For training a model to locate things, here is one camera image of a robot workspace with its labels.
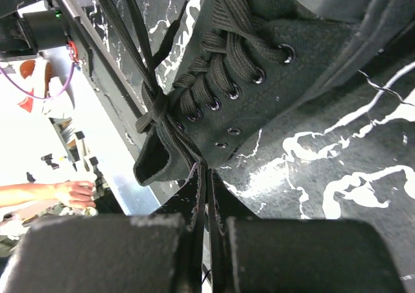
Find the shoelace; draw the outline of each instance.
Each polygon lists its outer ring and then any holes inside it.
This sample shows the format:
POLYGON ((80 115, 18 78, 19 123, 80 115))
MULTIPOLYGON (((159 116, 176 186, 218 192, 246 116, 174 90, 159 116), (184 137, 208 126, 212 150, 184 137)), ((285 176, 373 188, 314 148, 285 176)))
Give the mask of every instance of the shoelace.
MULTIPOLYGON (((157 123, 164 128, 175 149, 185 159, 189 170, 195 162, 205 163, 197 146, 179 129, 176 121, 168 113, 169 98, 158 85, 155 73, 156 67, 169 55, 172 49, 173 39, 180 26, 187 2, 182 7, 179 18, 167 30, 159 51, 152 55, 146 26, 136 0, 126 0, 143 57, 139 54, 114 2, 112 0, 99 0, 99 2, 110 24, 143 76, 141 92, 148 112, 138 119, 137 131, 139 133, 146 132, 153 122, 157 123)), ((237 99, 238 88, 228 78, 223 64, 225 56, 229 58, 232 68, 243 80, 261 83, 265 78, 262 69, 256 67, 244 51, 242 39, 249 41, 270 61, 277 63, 291 61, 292 54, 287 52, 287 48, 283 45, 273 49, 255 35, 253 21, 255 20, 251 16, 246 0, 218 0, 215 3, 213 26, 222 30, 223 34, 207 33, 204 36, 202 46, 210 52, 209 58, 195 58, 189 72, 174 83, 175 87, 185 88, 180 98, 180 107, 190 120, 196 121, 200 118, 200 110, 196 107, 196 100, 201 104, 207 104, 212 110, 215 110, 220 104, 208 88, 205 80, 206 73, 211 73, 214 83, 221 91, 227 93, 231 99, 237 99)))
POLYGON ((180 26, 180 19, 183 16, 185 5, 180 12, 179 19, 174 21, 167 30, 159 51, 153 56, 144 19, 137 6, 136 0, 126 0, 126 2, 131 13, 134 30, 143 57, 140 56, 114 2, 112 0, 99 0, 101 8, 104 10, 110 24, 143 76, 143 87, 141 91, 148 112, 138 120, 137 127, 142 127, 142 130, 144 130, 152 121, 154 121, 164 128, 173 146, 184 158, 189 170, 192 169, 196 162, 206 165, 197 146, 187 135, 178 129, 175 120, 167 113, 167 110, 169 109, 169 98, 159 87, 155 73, 156 67, 169 55, 173 44, 173 38, 180 26))
POLYGON ((230 80, 226 72, 225 57, 242 80, 252 84, 261 84, 265 81, 265 72, 246 54, 243 47, 244 40, 264 58, 274 63, 287 64, 294 56, 293 49, 288 45, 272 48, 258 37, 253 24, 260 21, 252 16, 246 0, 216 0, 211 22, 220 33, 208 32, 204 35, 202 48, 208 52, 208 56, 195 58, 189 67, 189 72, 173 83, 175 88, 185 89, 180 97, 180 107, 191 121, 197 121, 202 117, 198 105, 206 105, 214 111, 220 109, 220 101, 212 95, 206 82, 208 73, 223 94, 231 100, 239 98, 240 89, 230 80))

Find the paint-splattered floor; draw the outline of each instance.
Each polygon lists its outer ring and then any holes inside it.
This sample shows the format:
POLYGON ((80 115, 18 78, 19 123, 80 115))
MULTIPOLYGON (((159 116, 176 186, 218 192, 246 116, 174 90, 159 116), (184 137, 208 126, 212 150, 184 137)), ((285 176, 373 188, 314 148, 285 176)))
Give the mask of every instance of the paint-splattered floor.
MULTIPOLYGON (((99 5, 95 0, 79 1, 139 93, 142 78, 99 5)), ((131 28, 125 2, 114 1, 131 28)), ((156 48, 184 0, 137 1, 156 48)), ((158 70, 166 91, 201 2, 189 1, 182 31, 158 70)), ((371 223, 386 239, 409 292, 415 292, 413 36, 410 32, 385 49, 345 86, 272 121, 220 170, 230 190, 261 217, 357 218, 371 223)), ((176 188, 172 183, 163 187, 166 193, 176 188)))

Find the hand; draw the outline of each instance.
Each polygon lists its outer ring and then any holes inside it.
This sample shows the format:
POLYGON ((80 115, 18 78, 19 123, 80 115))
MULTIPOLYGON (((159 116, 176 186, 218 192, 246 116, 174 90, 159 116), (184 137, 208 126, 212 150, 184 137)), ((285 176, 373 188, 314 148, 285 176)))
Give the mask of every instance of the hand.
POLYGON ((95 207, 92 201, 93 184, 88 181, 54 184, 55 198, 68 207, 85 209, 95 207))

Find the black canvas sneaker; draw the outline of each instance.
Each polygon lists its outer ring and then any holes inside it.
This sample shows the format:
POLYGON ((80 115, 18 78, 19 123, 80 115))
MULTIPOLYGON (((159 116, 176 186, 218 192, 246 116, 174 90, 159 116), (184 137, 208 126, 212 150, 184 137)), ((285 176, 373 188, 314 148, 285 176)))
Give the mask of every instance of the black canvas sneaker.
MULTIPOLYGON (((110 11, 115 6, 100 1, 137 58, 116 9, 110 11)), ((181 74, 165 96, 154 69, 180 21, 151 56, 138 7, 128 5, 147 66, 140 70, 149 112, 137 122, 147 139, 134 167, 142 185, 185 179, 198 158, 219 167, 271 119, 343 84, 415 11, 414 0, 205 0, 181 74)))

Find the metal eyelet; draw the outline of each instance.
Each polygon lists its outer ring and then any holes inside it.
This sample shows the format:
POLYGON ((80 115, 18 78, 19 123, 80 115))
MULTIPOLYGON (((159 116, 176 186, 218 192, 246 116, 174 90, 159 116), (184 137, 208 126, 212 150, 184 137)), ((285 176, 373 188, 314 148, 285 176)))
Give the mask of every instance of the metal eyelet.
POLYGON ((254 84, 262 84, 265 81, 265 72, 262 69, 260 69, 259 67, 256 68, 256 71, 257 71, 257 75, 252 80, 252 82, 254 84))
POLYGON ((237 135, 241 134, 241 131, 238 128, 229 128, 228 129, 228 134, 237 136, 237 135))
POLYGON ((239 87, 236 84, 232 84, 233 85, 233 92, 228 93, 228 96, 231 100, 237 100, 239 99, 239 95, 241 93, 241 90, 239 89, 239 87))
POLYGON ((216 142, 215 146, 217 148, 225 149, 226 147, 228 147, 228 144, 227 143, 218 143, 218 142, 216 142))
POLYGON ((287 45, 286 43, 282 43, 278 45, 278 49, 283 49, 287 53, 287 58, 284 60, 284 64, 293 63, 296 58, 296 51, 293 47, 287 45))
POLYGON ((213 103, 212 105, 206 104, 206 107, 210 108, 213 111, 220 110, 221 105, 218 98, 214 97, 213 100, 215 100, 215 103, 213 103))
POLYGON ((194 116, 187 116, 187 118, 190 120, 190 121, 192 121, 192 122, 196 122, 196 121, 199 121, 199 120, 201 120, 201 118, 203 117, 203 114, 202 114, 202 112, 200 111, 200 110, 197 110, 197 114, 196 115, 194 115, 194 116))
POLYGON ((179 130, 184 132, 184 126, 181 123, 179 123, 178 121, 176 121, 176 124, 177 124, 177 127, 179 128, 179 130))

